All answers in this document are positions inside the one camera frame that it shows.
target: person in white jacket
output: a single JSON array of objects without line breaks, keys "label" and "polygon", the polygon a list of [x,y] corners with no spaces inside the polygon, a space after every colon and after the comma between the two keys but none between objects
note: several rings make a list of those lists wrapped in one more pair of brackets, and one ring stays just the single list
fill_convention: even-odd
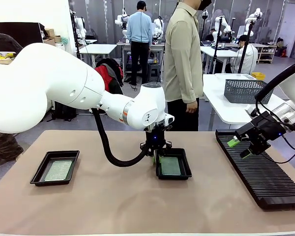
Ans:
[{"label": "person in white jacket", "polygon": [[[228,66],[225,68],[226,73],[238,73],[241,55],[244,51],[246,39],[247,35],[242,35],[239,38],[240,50],[237,52],[239,56],[237,58],[231,58],[230,65],[228,64]],[[248,44],[244,62],[241,68],[241,74],[251,74],[256,67],[257,59],[258,50],[252,44]]]}]

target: man in beige shirt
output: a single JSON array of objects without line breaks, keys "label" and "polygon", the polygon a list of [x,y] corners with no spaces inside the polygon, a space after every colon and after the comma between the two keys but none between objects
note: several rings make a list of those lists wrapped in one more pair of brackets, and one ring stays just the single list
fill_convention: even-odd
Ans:
[{"label": "man in beige shirt", "polygon": [[203,74],[196,13],[210,3],[210,0],[180,2],[167,26],[165,97],[168,113],[175,117],[172,131],[198,131]]}]

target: beige shirt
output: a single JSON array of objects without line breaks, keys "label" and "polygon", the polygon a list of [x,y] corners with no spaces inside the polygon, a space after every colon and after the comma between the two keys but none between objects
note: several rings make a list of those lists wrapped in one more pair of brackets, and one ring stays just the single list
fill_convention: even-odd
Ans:
[{"label": "beige shirt", "polygon": [[180,2],[169,20],[165,45],[165,97],[191,103],[203,96],[197,11]]}]

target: hair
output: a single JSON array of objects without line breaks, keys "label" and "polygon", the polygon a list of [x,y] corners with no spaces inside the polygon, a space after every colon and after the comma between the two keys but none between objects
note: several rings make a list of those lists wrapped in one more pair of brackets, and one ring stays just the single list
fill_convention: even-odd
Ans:
[{"label": "hair", "polygon": [[239,42],[239,43],[240,43],[240,42],[243,42],[243,41],[246,42],[246,41],[247,41],[247,37],[248,37],[247,35],[244,35],[244,34],[243,34],[241,37],[239,37],[238,42]]},{"label": "hair", "polygon": [[138,1],[137,3],[137,10],[144,10],[144,8],[147,6],[145,1]]}]

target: black mesh basket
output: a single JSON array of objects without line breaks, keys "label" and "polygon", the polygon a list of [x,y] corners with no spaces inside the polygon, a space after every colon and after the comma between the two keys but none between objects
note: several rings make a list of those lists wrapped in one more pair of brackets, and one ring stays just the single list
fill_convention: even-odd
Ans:
[{"label": "black mesh basket", "polygon": [[[255,104],[255,95],[265,86],[261,80],[226,80],[224,96],[231,103]],[[262,99],[263,104],[269,102],[272,92]]]}]

